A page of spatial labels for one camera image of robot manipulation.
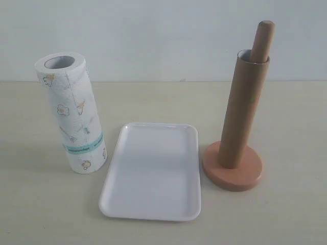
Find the brown cardboard tube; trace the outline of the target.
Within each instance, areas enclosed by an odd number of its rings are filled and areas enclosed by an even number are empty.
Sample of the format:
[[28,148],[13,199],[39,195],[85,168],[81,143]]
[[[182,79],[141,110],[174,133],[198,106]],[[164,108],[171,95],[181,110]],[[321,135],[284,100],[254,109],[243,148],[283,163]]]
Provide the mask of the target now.
[[270,62],[252,62],[250,54],[237,54],[218,152],[220,164],[230,169],[241,164]]

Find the printed white paper towel roll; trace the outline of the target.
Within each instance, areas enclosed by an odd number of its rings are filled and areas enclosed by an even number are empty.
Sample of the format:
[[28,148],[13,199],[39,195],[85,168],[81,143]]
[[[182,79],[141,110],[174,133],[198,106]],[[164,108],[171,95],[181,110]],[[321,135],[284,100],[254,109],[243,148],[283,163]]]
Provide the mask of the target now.
[[98,171],[107,160],[107,148],[85,58],[60,52],[39,59],[34,67],[72,170]]

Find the wooden paper towel holder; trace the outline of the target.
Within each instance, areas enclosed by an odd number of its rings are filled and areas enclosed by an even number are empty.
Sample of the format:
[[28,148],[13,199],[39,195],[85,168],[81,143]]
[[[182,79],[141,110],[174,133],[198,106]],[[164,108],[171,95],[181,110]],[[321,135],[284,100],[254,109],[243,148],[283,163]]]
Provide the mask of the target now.
[[[275,24],[263,20],[258,24],[256,35],[250,54],[250,61],[264,63],[270,60],[269,51],[273,40]],[[225,168],[220,164],[218,152],[220,141],[208,146],[202,157],[202,168],[206,176],[219,187],[230,191],[245,191],[254,188],[263,171],[263,163],[254,149],[248,145],[237,168]]]

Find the white rectangular plastic tray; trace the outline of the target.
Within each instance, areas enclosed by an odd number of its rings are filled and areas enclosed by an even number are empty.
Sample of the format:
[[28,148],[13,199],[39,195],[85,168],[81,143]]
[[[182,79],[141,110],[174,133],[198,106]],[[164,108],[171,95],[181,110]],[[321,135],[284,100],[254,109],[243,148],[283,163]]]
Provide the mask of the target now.
[[201,211],[198,132],[188,124],[122,127],[99,198],[106,217],[188,222]]

